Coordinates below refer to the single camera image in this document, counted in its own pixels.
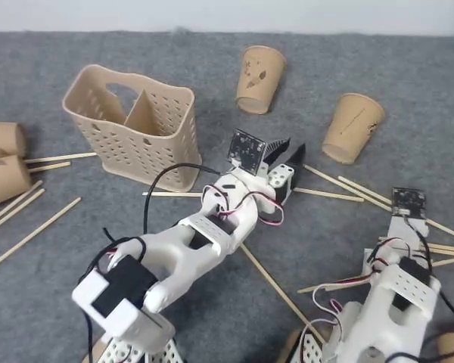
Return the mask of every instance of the white wall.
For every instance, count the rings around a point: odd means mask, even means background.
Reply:
[[[454,0],[0,0],[0,31],[454,35]]]

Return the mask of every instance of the beige plastic basket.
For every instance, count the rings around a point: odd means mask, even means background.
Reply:
[[[107,89],[119,84],[138,98],[129,115]],[[151,184],[161,170],[176,163],[201,163],[197,149],[194,94],[134,73],[119,73],[96,64],[85,67],[63,100],[106,171]],[[178,168],[158,187],[189,191],[198,170]]]

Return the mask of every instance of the circuit board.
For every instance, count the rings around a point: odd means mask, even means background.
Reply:
[[[257,175],[267,143],[239,129],[235,130],[229,148],[229,161],[242,170]]]
[[[419,189],[392,188],[392,215],[426,219],[425,193]]]

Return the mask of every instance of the gray carpet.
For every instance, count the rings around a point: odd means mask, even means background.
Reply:
[[[272,112],[253,116],[234,105],[240,54],[266,44],[288,59]],[[24,125],[29,157],[89,150],[61,108],[86,64],[142,73],[194,90],[204,165],[226,169],[233,128],[272,140],[306,142],[306,161],[382,194],[392,186],[420,188],[428,214],[454,229],[454,39],[388,36],[254,34],[2,33],[0,121]],[[387,111],[356,165],[342,166],[321,150],[332,111],[344,92],[379,100]],[[0,227],[0,255],[76,196],[83,202],[0,265],[0,362],[79,361],[86,326],[70,294],[107,241],[141,232],[144,185],[103,171],[98,158],[35,175],[46,193]],[[202,174],[196,189],[213,182]],[[305,172],[300,186],[343,192]],[[153,199],[151,231],[199,208],[194,199]],[[369,203],[294,195],[281,227],[258,225],[247,245],[310,318],[321,315],[296,290],[359,273],[362,249],[387,230],[390,213]],[[454,244],[431,229],[429,240]],[[437,269],[454,303],[454,264]],[[366,288],[326,293],[363,301]],[[242,252],[228,257],[165,311],[184,358],[195,362],[274,361],[297,316]],[[440,302],[431,330],[454,321]]]

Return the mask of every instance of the white robotic arm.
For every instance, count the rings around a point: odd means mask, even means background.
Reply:
[[[323,347],[311,334],[301,337],[292,362],[316,356],[321,363],[409,363],[395,355],[419,356],[440,291],[417,234],[428,235],[424,212],[422,192],[393,189],[387,239],[365,251],[362,279],[372,285],[365,302],[345,304]]]
[[[73,300],[112,337],[155,353],[173,337],[173,326],[159,313],[202,275],[232,254],[257,220],[280,224],[282,204],[297,180],[304,145],[269,171],[289,140],[272,144],[236,131],[229,151],[234,168],[203,192],[198,213],[157,234],[121,243],[102,275],[92,271],[73,291]],[[268,221],[260,214],[280,216]],[[143,250],[146,253],[139,261]]]

